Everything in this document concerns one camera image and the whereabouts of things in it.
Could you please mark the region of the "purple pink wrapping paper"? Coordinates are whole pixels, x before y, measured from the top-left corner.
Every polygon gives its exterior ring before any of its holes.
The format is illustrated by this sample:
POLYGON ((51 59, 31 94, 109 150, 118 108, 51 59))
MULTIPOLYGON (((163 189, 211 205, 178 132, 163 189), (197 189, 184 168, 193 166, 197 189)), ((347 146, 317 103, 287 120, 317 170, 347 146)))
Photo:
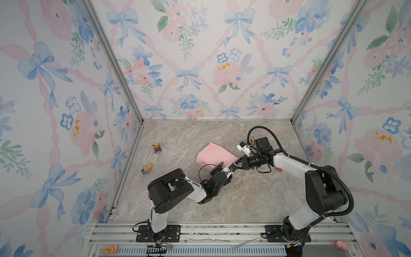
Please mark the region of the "purple pink wrapping paper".
POLYGON ((238 157, 234 156, 223 147, 210 143, 197 155, 196 163, 200 166, 207 165, 204 168, 208 173, 211 173, 215 166, 221 165, 224 169, 231 163, 238 161, 238 159, 238 157))

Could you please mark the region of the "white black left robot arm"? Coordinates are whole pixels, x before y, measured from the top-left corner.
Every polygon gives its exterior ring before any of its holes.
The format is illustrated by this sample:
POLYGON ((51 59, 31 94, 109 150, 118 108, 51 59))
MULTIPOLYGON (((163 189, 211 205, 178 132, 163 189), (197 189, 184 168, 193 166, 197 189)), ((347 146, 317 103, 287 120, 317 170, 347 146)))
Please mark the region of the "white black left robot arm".
POLYGON ((236 170, 237 166, 234 163, 225 168, 220 165, 214 166, 210 179, 196 183, 179 168, 152 181, 147 187, 151 202, 151 231, 165 231, 168 226, 168 212, 184 199, 191 199, 202 205, 217 197, 223 186, 231 182, 232 174, 236 170))

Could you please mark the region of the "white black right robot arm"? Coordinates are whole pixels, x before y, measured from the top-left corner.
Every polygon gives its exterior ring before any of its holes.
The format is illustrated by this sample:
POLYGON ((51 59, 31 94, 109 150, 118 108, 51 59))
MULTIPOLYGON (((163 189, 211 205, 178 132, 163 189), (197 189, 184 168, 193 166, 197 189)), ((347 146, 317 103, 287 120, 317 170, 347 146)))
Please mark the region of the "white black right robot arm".
POLYGON ((305 182, 305 203, 283 220, 281 235, 286 241, 306 237, 309 229, 325 218, 344 216, 354 209, 352 193, 332 166, 320 167, 284 153, 245 155, 235 166, 249 170, 265 164, 283 169, 305 182))

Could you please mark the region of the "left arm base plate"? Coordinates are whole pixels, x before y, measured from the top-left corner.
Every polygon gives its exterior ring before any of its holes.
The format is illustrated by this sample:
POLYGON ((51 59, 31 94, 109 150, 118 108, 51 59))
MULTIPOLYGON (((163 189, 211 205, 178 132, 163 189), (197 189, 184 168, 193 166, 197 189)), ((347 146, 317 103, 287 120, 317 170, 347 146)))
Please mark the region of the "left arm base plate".
POLYGON ((168 225, 164 230, 154 233, 149 225, 140 225, 137 230, 138 243, 178 243, 180 241, 181 226, 168 225))

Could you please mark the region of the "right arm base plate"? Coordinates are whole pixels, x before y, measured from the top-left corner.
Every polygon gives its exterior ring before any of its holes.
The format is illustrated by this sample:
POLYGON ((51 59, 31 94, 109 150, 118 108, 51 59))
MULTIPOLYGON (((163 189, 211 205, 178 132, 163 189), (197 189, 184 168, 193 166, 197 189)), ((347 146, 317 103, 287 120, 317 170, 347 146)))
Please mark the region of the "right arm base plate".
POLYGON ((310 234, 304 237, 304 230, 296 231, 292 227, 283 225, 266 225, 264 226, 265 232, 261 234, 263 239, 267 239, 270 243, 302 243, 303 239, 306 242, 311 242, 310 234))

